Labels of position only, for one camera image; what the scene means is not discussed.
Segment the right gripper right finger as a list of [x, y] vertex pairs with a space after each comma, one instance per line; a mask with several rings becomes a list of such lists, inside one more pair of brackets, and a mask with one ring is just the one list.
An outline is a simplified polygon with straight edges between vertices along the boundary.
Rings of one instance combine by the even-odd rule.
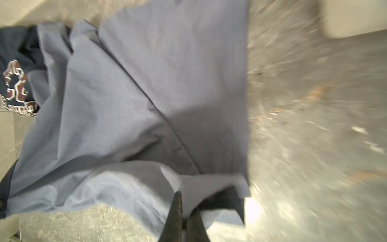
[[200, 212], [197, 209], [186, 220], [186, 237], [188, 242], [210, 242]]

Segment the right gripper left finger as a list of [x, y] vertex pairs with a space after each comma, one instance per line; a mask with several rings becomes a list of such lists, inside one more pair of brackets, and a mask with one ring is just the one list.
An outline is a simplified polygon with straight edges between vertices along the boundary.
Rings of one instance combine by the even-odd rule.
[[182, 242], [181, 192], [174, 194], [168, 217], [158, 242]]

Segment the grey-blue printed tank top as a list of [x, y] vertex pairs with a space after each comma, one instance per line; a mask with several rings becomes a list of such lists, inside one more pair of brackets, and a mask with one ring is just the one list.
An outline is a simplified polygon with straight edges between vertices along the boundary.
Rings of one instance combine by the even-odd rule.
[[181, 192], [182, 232], [244, 224], [248, 1], [149, 1], [99, 27], [37, 26], [39, 110], [1, 181], [1, 218], [118, 208], [159, 237]]

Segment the navy tank top red trim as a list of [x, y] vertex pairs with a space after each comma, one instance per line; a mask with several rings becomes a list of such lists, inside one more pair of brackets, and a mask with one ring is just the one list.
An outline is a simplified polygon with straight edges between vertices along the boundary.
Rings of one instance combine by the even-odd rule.
[[33, 117], [39, 110], [28, 73], [44, 70], [37, 26], [1, 28], [1, 109]]

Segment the white plastic laundry basket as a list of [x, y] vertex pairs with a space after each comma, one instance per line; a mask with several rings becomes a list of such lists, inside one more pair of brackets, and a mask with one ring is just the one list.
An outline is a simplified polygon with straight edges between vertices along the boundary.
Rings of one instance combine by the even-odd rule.
[[331, 39], [387, 29], [386, 0], [324, 0], [319, 13], [322, 31]]

